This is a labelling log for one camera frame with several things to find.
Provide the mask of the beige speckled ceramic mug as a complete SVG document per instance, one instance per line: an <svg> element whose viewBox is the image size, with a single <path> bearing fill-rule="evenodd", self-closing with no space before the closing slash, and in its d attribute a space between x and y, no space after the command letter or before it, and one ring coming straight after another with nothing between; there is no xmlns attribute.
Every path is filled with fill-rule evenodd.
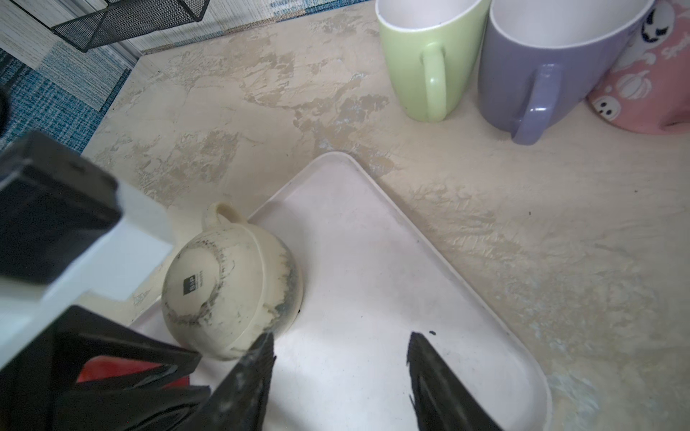
<svg viewBox="0 0 690 431"><path fill-rule="evenodd" d="M260 335L296 320L304 283L282 240L225 202L206 210L201 233L174 257L161 307L172 337L205 357L242 357Z"/></svg>

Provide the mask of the white plastic tray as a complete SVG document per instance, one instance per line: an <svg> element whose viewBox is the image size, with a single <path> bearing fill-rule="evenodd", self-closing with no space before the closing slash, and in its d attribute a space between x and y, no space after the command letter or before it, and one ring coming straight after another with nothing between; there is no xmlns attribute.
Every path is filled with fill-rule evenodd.
<svg viewBox="0 0 690 431"><path fill-rule="evenodd" d="M546 430L541 367L350 156L319 156L250 218L305 282L275 343L267 430L414 430L407 350L423 334L505 430Z"/></svg>

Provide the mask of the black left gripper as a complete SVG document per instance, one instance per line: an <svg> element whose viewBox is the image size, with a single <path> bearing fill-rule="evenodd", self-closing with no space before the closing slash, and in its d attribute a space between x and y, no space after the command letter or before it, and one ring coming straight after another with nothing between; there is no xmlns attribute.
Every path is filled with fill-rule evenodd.
<svg viewBox="0 0 690 431"><path fill-rule="evenodd" d="M79 384L84 364L100 356L155 367ZM207 386L163 387L190 375L199 362L198 352L70 306L1 370L1 429L174 430L208 400L211 391ZM127 391L64 393L73 386Z"/></svg>

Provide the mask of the lavender purple mug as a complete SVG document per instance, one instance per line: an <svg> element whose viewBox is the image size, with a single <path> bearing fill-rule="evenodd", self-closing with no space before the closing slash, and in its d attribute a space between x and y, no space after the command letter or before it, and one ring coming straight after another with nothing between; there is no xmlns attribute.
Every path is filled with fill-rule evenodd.
<svg viewBox="0 0 690 431"><path fill-rule="evenodd" d="M653 3L494 1L478 75L483 118L533 145L599 82Z"/></svg>

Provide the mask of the red mug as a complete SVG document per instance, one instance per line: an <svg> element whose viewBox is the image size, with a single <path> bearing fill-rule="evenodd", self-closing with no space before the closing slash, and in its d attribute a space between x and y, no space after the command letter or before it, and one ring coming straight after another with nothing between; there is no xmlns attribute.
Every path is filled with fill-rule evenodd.
<svg viewBox="0 0 690 431"><path fill-rule="evenodd" d="M120 357L94 357L82 367L77 377L77 383L81 384L124 375L134 375L157 368L158 366L161 366L161 364Z"/></svg>

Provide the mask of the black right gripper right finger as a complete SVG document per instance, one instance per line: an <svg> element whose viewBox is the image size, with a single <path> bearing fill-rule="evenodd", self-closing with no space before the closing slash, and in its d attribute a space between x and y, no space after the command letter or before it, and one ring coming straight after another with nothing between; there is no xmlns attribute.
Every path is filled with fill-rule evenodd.
<svg viewBox="0 0 690 431"><path fill-rule="evenodd" d="M413 409L420 430L499 430L426 337L413 332L407 351Z"/></svg>

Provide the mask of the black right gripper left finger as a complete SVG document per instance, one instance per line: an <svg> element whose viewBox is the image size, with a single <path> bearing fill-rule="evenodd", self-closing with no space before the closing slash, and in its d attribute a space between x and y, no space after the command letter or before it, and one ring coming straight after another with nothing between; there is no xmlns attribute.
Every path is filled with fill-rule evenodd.
<svg viewBox="0 0 690 431"><path fill-rule="evenodd" d="M181 430L261 430L276 361L274 336L265 332Z"/></svg>

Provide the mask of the pink cartoon mug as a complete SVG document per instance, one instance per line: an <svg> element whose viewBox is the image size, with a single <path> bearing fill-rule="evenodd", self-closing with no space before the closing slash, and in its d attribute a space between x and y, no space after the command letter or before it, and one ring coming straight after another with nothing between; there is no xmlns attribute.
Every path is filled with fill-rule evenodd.
<svg viewBox="0 0 690 431"><path fill-rule="evenodd" d="M688 133L688 1L656 2L588 101L600 118L620 129Z"/></svg>

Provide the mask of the light green mug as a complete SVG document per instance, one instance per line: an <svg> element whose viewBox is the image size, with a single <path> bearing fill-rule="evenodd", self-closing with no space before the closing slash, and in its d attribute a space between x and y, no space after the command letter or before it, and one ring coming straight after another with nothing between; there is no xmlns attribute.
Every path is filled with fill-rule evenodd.
<svg viewBox="0 0 690 431"><path fill-rule="evenodd" d="M490 0L377 1L379 36L395 95L412 119L456 109L483 40Z"/></svg>

